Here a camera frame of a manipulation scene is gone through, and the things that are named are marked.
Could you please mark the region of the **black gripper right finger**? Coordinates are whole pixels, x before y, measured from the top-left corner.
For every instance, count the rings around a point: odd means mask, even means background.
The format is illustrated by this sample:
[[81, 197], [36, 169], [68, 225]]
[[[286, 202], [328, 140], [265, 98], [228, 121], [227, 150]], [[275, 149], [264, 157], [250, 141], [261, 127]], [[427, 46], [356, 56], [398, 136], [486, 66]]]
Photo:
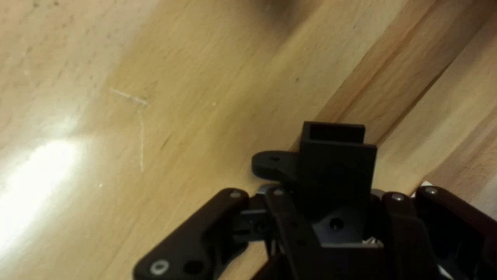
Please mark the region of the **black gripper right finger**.
[[393, 280], [497, 280], [497, 220], [439, 186], [382, 196]]

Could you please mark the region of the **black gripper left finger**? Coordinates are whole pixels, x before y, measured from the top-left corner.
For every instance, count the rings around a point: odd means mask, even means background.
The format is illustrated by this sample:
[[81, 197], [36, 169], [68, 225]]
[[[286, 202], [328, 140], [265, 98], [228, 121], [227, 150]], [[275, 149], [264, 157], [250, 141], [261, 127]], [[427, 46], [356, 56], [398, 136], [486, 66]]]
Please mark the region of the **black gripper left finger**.
[[304, 280], [311, 230], [292, 197], [269, 185], [248, 196], [224, 188], [144, 253], [132, 270], [133, 280], [216, 280], [250, 242], [264, 241], [267, 262], [256, 280]]

